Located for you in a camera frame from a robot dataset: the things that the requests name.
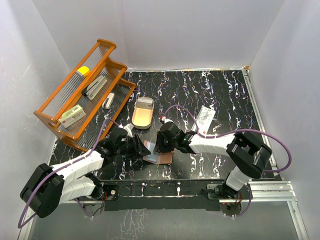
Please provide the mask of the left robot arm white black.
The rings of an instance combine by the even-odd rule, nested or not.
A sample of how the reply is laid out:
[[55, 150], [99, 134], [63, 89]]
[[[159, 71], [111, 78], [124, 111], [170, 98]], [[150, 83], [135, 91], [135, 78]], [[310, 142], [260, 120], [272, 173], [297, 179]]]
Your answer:
[[88, 196], [99, 199], [104, 188], [90, 174], [107, 165], [112, 157], [136, 159], [150, 154], [138, 135], [118, 127], [74, 159], [52, 166], [40, 164], [20, 192], [20, 198], [39, 218], [45, 218], [69, 200]]

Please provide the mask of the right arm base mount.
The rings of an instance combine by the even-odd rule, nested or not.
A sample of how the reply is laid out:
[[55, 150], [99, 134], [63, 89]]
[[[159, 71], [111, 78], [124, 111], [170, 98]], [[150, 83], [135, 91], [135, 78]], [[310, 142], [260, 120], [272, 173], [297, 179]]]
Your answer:
[[230, 204], [240, 204], [244, 200], [252, 200], [252, 193], [246, 186], [240, 190], [234, 190], [226, 184], [207, 184], [199, 192], [199, 195], [204, 196], [208, 200], [230, 200]]

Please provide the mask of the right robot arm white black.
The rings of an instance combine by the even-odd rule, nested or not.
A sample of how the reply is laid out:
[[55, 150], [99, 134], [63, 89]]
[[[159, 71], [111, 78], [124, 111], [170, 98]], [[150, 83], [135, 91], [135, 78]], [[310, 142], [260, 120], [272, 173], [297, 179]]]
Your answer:
[[222, 135], [204, 135], [181, 130], [173, 121], [165, 121], [157, 132], [155, 153], [179, 150], [184, 154], [216, 154], [231, 158], [234, 169], [222, 184], [204, 190], [218, 199], [235, 199], [253, 179], [259, 179], [272, 155], [272, 150], [250, 131], [243, 129]]

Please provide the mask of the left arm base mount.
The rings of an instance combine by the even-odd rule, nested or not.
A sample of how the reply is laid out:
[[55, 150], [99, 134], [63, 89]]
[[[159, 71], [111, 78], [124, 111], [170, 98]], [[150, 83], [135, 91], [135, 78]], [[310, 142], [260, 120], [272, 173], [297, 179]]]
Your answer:
[[94, 188], [92, 195], [77, 197], [75, 201], [85, 216], [93, 220], [106, 210], [108, 202], [114, 202], [118, 197], [119, 188], [116, 185], [101, 184]]

